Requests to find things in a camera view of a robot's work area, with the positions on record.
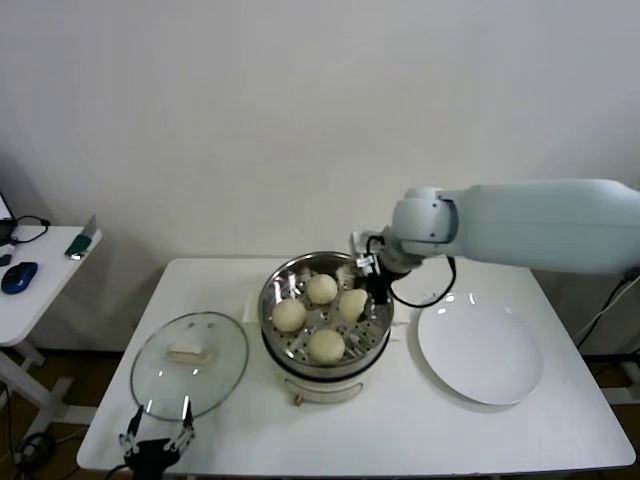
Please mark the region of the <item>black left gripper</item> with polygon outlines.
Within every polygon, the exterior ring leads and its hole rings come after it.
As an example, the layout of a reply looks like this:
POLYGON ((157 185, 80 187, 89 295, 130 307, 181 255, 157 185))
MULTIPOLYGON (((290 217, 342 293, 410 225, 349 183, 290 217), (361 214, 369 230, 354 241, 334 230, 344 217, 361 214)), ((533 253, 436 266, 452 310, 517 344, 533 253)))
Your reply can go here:
POLYGON ((172 449, 187 449, 195 437, 191 400, 185 399, 183 402, 182 427, 172 440, 161 438, 137 444, 136 435, 143 413, 144 407, 139 405, 129 421, 126 432, 118 437, 122 451, 129 453, 124 456, 124 462, 132 470, 166 470, 176 463, 176 451, 172 449))

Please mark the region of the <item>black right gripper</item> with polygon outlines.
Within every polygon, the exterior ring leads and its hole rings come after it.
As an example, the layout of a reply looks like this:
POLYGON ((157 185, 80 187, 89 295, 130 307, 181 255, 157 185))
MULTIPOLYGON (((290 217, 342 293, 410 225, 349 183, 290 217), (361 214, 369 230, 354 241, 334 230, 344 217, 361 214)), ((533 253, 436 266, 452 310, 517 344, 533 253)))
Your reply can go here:
POLYGON ((373 303, 376 306, 389 303, 388 288, 390 280, 390 272, 384 265, 375 264, 372 266, 372 271, 368 275, 368 292, 372 295, 373 303))

